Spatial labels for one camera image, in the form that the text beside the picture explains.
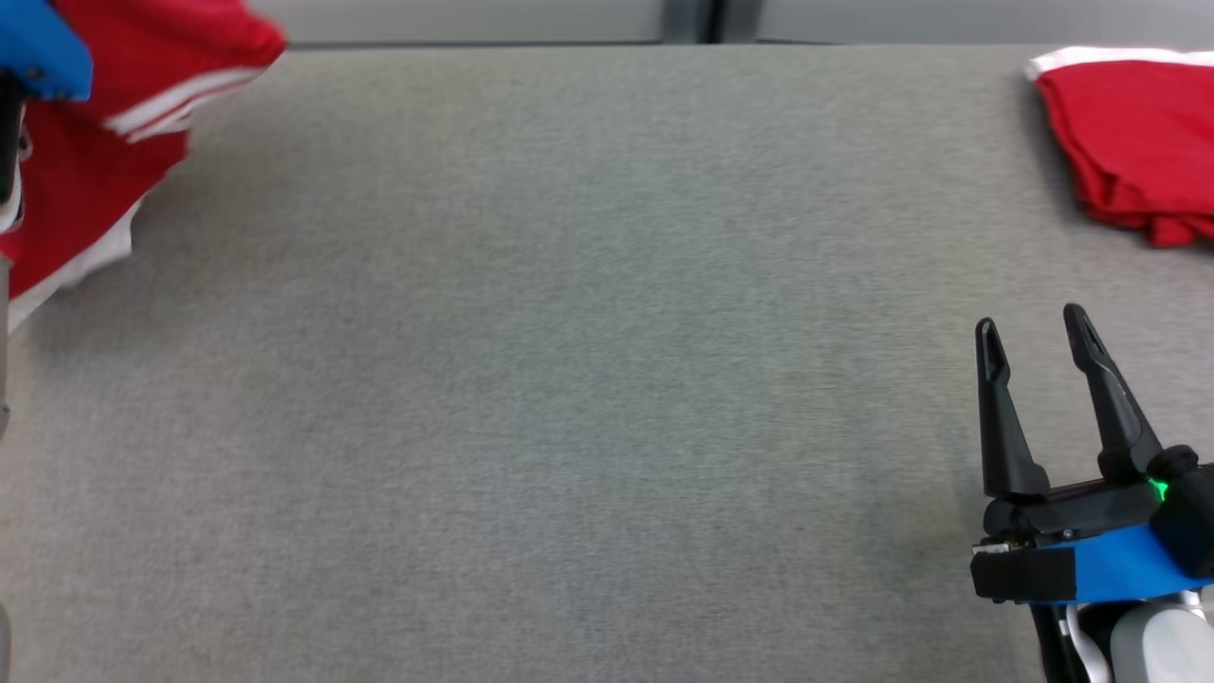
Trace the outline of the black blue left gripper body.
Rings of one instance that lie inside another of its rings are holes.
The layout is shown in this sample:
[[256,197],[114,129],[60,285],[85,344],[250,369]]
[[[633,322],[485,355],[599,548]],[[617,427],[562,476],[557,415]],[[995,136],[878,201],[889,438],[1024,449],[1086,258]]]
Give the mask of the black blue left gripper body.
[[29,99],[85,101],[93,61],[51,1],[1,2],[1,199],[17,178],[19,129]]

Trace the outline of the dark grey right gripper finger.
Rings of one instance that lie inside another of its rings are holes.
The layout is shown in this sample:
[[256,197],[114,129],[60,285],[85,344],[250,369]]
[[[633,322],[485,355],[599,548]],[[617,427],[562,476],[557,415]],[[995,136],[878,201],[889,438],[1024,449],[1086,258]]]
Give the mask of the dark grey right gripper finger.
[[1023,436],[1009,389],[1011,368],[989,317],[975,328],[975,355],[985,496],[1016,500],[1049,493],[1048,472],[1036,463]]
[[1107,480],[1144,480],[1148,463],[1165,449],[1150,427],[1084,307],[1068,303],[1063,321],[1076,368],[1087,379],[1101,451],[1097,469]]

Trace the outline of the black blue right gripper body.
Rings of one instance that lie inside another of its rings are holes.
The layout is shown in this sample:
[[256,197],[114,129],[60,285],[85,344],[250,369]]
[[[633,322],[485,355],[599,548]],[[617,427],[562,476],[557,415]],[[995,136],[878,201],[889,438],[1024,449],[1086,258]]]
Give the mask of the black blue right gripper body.
[[1150,528],[1169,497],[1163,480],[1088,480],[1042,494],[1006,494],[988,480],[985,539],[968,564],[985,601],[1155,601],[1212,584],[1212,569],[1184,570]]

